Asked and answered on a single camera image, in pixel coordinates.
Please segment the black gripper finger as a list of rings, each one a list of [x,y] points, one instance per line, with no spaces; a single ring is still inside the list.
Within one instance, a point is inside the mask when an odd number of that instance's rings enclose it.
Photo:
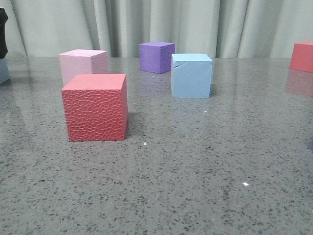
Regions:
[[[0,58],[6,57],[8,49],[5,39],[5,24],[8,20],[7,13],[4,8],[0,9]]]

